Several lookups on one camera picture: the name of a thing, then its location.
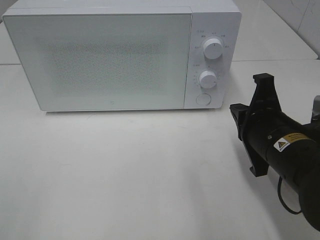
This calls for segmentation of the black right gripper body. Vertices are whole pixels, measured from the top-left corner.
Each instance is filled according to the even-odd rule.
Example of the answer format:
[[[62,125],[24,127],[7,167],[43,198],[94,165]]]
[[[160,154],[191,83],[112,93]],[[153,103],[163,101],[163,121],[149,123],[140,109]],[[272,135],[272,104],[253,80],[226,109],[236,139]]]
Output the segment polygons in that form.
[[[267,152],[276,141],[273,132],[280,128],[282,112],[274,84],[274,76],[255,74],[256,88],[249,105],[235,103],[229,106],[235,121],[238,138],[242,141],[251,162],[249,170],[255,177],[265,176],[269,167],[276,172],[274,160],[267,160]]]

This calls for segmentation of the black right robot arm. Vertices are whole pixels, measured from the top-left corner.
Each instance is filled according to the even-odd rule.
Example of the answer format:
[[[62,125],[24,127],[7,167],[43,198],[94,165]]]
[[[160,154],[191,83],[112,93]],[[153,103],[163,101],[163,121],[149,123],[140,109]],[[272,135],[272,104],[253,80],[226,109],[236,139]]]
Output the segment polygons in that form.
[[[320,229],[320,117],[300,124],[282,112],[274,76],[253,75],[256,88],[249,105],[231,104],[238,138],[255,177],[272,168],[279,175],[277,195],[291,214],[303,214]]]

